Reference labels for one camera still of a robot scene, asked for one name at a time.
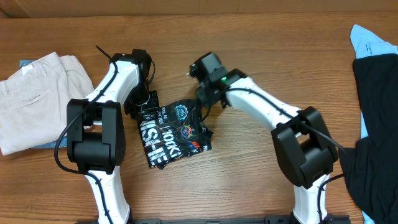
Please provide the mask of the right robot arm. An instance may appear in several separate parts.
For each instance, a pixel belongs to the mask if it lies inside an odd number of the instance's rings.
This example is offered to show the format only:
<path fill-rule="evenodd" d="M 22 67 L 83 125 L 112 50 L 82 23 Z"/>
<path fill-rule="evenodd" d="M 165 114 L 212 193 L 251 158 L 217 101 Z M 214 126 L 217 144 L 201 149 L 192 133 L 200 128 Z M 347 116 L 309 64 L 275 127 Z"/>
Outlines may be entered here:
<path fill-rule="evenodd" d="M 227 70 L 213 52 L 190 65 L 197 78 L 198 99 L 211 108 L 221 102 L 241 110 L 271 132 L 278 165 L 294 186 L 295 205 L 288 223 L 336 223 L 325 208 L 326 185 L 338 160 L 338 143 L 332 140 L 318 110 L 302 110 L 284 103 L 259 87 L 239 69 Z"/>

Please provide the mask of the black orange patterned t-shirt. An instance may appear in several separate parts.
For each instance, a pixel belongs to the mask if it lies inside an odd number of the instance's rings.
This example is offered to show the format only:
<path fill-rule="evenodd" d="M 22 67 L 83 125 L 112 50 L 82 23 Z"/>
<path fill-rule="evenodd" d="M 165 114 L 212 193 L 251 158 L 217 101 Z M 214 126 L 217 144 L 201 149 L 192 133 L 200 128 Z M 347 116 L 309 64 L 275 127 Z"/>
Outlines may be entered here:
<path fill-rule="evenodd" d="M 150 168 L 212 149 L 210 131 L 201 120 L 198 100 L 175 101 L 155 111 L 153 118 L 138 122 L 139 133 Z"/>

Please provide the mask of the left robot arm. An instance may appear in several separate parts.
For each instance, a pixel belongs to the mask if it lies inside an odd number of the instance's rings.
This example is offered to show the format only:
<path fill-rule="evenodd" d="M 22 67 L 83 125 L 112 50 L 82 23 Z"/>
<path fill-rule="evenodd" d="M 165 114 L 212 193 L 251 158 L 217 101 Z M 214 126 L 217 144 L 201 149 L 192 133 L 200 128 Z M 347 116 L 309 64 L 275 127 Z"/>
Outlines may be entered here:
<path fill-rule="evenodd" d="M 137 121 L 154 117 L 159 107 L 156 91 L 149 89 L 154 71 L 146 50 L 116 53 L 95 90 L 67 105 L 67 156 L 90 183 L 97 223 L 132 223 L 120 174 L 126 153 L 123 114 Z"/>

